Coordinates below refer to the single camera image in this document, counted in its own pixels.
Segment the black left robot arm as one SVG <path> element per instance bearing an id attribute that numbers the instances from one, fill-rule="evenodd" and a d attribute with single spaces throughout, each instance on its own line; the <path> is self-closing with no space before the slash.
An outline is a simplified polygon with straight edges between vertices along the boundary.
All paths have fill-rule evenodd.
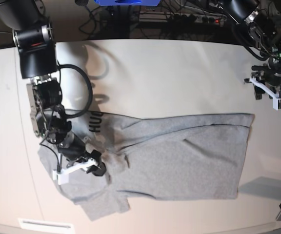
<path id="1" fill-rule="evenodd" d="M 228 19 L 236 40 L 265 66 L 253 67 L 261 71 L 261 80 L 281 88 L 281 35 L 272 19 L 259 8 L 258 0 L 219 0 L 218 7 Z"/>

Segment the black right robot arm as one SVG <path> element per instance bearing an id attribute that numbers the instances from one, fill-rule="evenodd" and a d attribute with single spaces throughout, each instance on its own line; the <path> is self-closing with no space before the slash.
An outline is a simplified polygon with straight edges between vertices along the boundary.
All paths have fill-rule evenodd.
<path id="1" fill-rule="evenodd" d="M 20 73 L 29 79 L 27 92 L 30 118 L 40 145 L 52 149 L 57 168 L 55 178 L 62 178 L 76 170 L 103 176 L 106 166 L 97 150 L 88 152 L 85 143 L 72 131 L 71 119 L 87 113 L 93 101 L 93 89 L 88 75 L 72 64 L 59 64 L 56 44 L 49 18 L 42 14 L 33 0 L 0 0 L 0 20 L 12 30 L 18 49 Z M 84 79 L 88 98 L 82 110 L 67 114 L 62 104 L 60 81 L 52 77 L 62 69 L 77 71 Z"/>

